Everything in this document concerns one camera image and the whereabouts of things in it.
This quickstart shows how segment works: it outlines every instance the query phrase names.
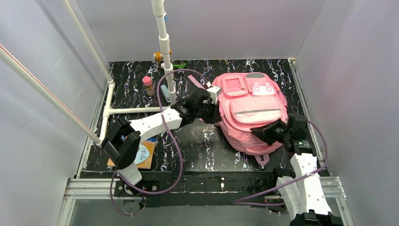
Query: pink bottle cap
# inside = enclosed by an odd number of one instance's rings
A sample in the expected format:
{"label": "pink bottle cap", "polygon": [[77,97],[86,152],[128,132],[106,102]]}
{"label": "pink bottle cap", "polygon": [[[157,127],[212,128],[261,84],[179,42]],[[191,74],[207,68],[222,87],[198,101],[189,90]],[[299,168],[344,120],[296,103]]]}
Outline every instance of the pink bottle cap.
{"label": "pink bottle cap", "polygon": [[143,83],[144,83],[145,86],[150,86],[150,85],[152,85],[152,80],[151,80],[150,77],[144,76]]}

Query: pink backpack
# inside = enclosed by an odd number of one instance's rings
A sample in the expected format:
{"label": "pink backpack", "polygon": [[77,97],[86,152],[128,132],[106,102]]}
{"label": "pink backpack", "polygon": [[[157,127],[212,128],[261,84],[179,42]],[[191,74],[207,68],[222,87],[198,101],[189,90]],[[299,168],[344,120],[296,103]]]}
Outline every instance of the pink backpack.
{"label": "pink backpack", "polygon": [[268,146],[251,133],[251,128],[268,125],[281,118],[287,121],[287,100],[277,83],[264,73],[225,73],[213,81],[222,87],[220,115],[229,143],[240,152],[254,155],[259,164],[269,161],[269,153],[282,144]]}

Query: black marble tabletop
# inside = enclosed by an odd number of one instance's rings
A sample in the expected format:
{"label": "black marble tabletop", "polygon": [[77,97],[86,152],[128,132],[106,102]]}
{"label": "black marble tabletop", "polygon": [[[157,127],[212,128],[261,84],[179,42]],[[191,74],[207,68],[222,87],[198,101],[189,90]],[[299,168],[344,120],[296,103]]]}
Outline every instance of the black marble tabletop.
{"label": "black marble tabletop", "polygon": [[[174,64],[187,63],[188,69],[203,73],[209,80],[213,81],[216,76],[223,73],[262,72],[275,80],[288,101],[289,113],[303,113],[299,95],[296,91],[293,75],[288,61],[285,59],[273,60],[190,60],[174,61]],[[161,78],[163,70],[158,62],[134,61],[114,62],[111,64],[111,75],[115,80],[116,87],[112,98],[112,108],[137,108],[158,106],[156,96],[149,97],[145,94],[142,78],[150,76],[155,85]],[[186,97],[194,89],[197,89],[184,76],[175,74],[175,82],[178,99]],[[162,104],[168,105],[163,97]],[[126,120],[140,119],[154,113],[135,113],[113,115],[110,123],[115,118]],[[101,119],[98,121],[96,134],[99,134]],[[231,172],[231,171],[271,171],[273,168],[290,167],[287,154],[282,149],[270,154],[270,161],[265,166],[260,166],[255,158],[245,153],[234,150],[224,137],[221,129],[215,125],[208,125],[200,121],[183,128],[176,129],[175,138],[183,153],[184,171],[197,172]],[[154,151],[151,169],[152,171],[174,171],[178,168],[179,160],[177,151],[167,133],[156,136],[158,144]],[[109,172],[114,171],[107,166],[108,156],[97,146],[92,145],[87,165],[83,171],[86,172]]]}

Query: green handle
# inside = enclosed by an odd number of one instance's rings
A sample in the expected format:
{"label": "green handle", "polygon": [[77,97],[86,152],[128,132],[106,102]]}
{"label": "green handle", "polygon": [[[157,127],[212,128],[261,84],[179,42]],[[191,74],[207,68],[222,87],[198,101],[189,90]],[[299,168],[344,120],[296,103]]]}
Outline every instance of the green handle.
{"label": "green handle", "polygon": [[187,66],[186,63],[183,63],[182,65],[173,65],[173,68],[177,68],[177,69],[183,69]]}

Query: white wall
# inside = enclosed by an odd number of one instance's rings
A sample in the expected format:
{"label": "white wall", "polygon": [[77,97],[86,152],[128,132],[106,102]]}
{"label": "white wall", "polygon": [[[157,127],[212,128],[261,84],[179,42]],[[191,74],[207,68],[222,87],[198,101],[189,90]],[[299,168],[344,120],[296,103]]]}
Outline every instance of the white wall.
{"label": "white wall", "polygon": [[334,0],[298,56],[311,119],[355,225],[398,225],[399,1]]}
{"label": "white wall", "polygon": [[[61,1],[0,7],[0,43],[90,125],[105,78],[73,28]],[[86,136],[1,61],[0,70],[1,225],[56,225]]]}
{"label": "white wall", "polygon": [[[166,0],[172,59],[297,55],[325,0]],[[160,50],[150,0],[77,0],[109,61]]]}

